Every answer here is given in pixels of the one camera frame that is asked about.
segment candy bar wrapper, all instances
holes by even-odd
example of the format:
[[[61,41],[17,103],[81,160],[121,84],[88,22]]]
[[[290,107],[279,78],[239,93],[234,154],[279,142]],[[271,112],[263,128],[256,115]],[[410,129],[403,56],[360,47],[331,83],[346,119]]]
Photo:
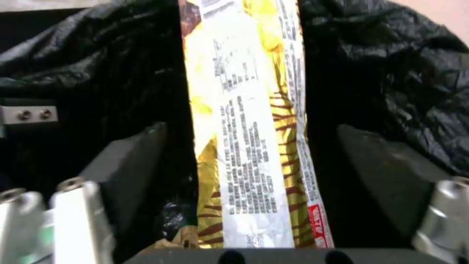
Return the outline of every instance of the candy bar wrapper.
[[[332,248],[294,0],[179,0],[201,248]]]

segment black trash bag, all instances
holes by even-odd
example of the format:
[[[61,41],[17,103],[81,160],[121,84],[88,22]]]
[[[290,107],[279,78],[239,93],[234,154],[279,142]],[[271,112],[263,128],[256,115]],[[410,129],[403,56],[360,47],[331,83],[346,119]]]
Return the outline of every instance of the black trash bag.
[[[0,98],[50,99],[60,128],[0,139],[0,186],[40,191],[47,201],[111,141],[165,122],[155,186],[140,208],[139,237],[120,237],[116,263],[155,241],[167,201],[197,207],[193,131],[176,1],[130,0],[90,8],[0,55]],[[185,223],[197,225],[195,215]],[[172,225],[165,226],[165,234]]]
[[[300,3],[310,131],[324,136],[351,124],[469,176],[468,48],[444,26],[391,2]]]

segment silver metal part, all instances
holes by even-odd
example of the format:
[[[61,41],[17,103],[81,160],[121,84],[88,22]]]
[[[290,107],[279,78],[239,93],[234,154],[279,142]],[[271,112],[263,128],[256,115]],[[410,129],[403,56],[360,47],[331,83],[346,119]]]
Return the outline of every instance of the silver metal part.
[[[61,182],[57,186],[59,192],[68,192],[83,186],[83,179],[81,177],[75,177]]]
[[[0,263],[19,263],[21,257],[37,252],[38,230],[44,222],[42,197],[22,189],[0,196]]]
[[[0,203],[21,201],[21,195],[25,192],[23,188],[16,188],[0,194]]]
[[[432,201],[412,243],[424,253],[456,264],[469,246],[469,181],[444,180],[436,185]]]
[[[99,185],[72,179],[52,197],[55,264],[111,264],[114,238]]]
[[[0,106],[0,124],[57,122],[55,106]]]

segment brown stripe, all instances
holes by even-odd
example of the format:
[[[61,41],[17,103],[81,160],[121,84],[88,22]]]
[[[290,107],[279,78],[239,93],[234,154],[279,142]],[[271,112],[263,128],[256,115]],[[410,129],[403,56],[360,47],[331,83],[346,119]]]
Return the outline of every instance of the brown stripe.
[[[218,223],[218,224],[214,224],[205,228],[204,230],[200,231],[198,235],[207,236],[207,235],[215,234],[216,232],[220,232],[222,229],[223,229],[223,224]]]
[[[297,203],[297,204],[292,204],[288,207],[288,210],[290,212],[293,212],[295,210],[298,210],[298,208],[302,207],[302,206],[305,206],[306,205],[306,202],[302,202],[302,203]]]
[[[289,187],[286,189],[287,191],[287,195],[289,194],[300,194],[300,195],[304,195],[304,191],[302,191],[300,188],[296,187],[296,186],[293,186],[293,187]]]
[[[303,233],[301,233],[301,234],[299,234],[299,235],[297,235],[297,236],[294,236],[293,239],[299,239],[299,238],[301,238],[301,237],[303,237],[303,236],[305,236],[305,235],[308,235],[308,234],[313,235],[311,229],[308,229],[306,232],[303,232]]]
[[[286,146],[288,144],[295,143],[295,142],[296,142],[296,137],[292,140],[289,140],[289,141],[285,142],[285,143],[279,143],[279,146]]]
[[[204,208],[221,211],[221,205],[205,205]]]
[[[296,151],[294,152],[288,152],[288,153],[280,153],[280,156],[288,156],[288,155],[295,155]]]
[[[297,248],[305,248],[305,247],[310,247],[310,246],[314,246],[314,245],[315,245],[314,239],[310,239],[310,240],[303,241],[303,242],[299,243],[296,247]]]
[[[292,118],[292,117],[294,117],[294,116],[295,116],[295,115],[289,115],[289,116],[284,116],[284,117],[274,117],[273,120],[274,120],[274,121],[280,121],[280,120]]]
[[[308,225],[309,223],[310,223],[310,219],[307,217],[303,222],[301,222],[301,224],[293,225],[292,229],[301,229],[301,228],[305,227],[306,225]]]
[[[294,117],[295,115],[279,115],[279,114],[272,114],[273,117],[278,117],[278,118],[282,118],[282,117]]]
[[[275,96],[269,96],[270,99],[283,99],[283,100],[288,100],[287,97],[283,97],[283,96],[279,96],[279,97],[275,97]]]
[[[275,130],[280,131],[280,130],[286,130],[287,128],[296,128],[296,124],[293,123],[293,124],[284,125],[279,128],[276,128]]]
[[[288,96],[288,94],[282,93],[282,92],[274,92],[273,94],[280,94],[280,95],[283,95],[283,96]]]
[[[274,105],[271,104],[271,107],[276,107],[276,108],[282,108],[282,109],[292,109],[293,107],[291,105]]]
[[[290,165],[293,165],[293,164],[298,163],[298,162],[300,162],[299,159],[289,160],[287,162],[282,163],[282,167],[290,166]]]
[[[221,216],[213,215],[213,214],[201,214],[201,215],[198,215],[197,217],[221,217]]]
[[[214,192],[210,198],[220,197],[220,192]]]
[[[209,240],[202,240],[200,241],[201,244],[215,244],[215,243],[222,243],[223,237],[212,238]]]
[[[297,174],[299,171],[300,171],[300,167],[298,167],[298,169],[296,169],[294,172],[283,174],[283,179],[287,179],[288,177]]]

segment gold foil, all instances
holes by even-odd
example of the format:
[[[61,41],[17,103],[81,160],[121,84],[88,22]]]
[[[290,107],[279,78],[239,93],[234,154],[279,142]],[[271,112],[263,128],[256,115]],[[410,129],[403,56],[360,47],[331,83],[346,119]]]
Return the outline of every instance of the gold foil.
[[[308,219],[306,195],[300,175],[300,161],[296,149],[296,117],[288,99],[285,55],[279,14],[274,0],[242,0],[244,11],[257,23],[265,64],[274,79],[266,82],[272,119],[277,134],[278,148],[290,211],[293,239],[297,247],[314,246],[314,237]],[[216,105],[207,83],[213,69],[211,58],[204,52],[208,32],[198,14],[197,2],[180,0],[181,26],[189,99],[195,133],[195,153],[199,180],[197,206],[198,236],[201,248],[223,247],[223,223],[217,167],[217,138],[214,127]]]

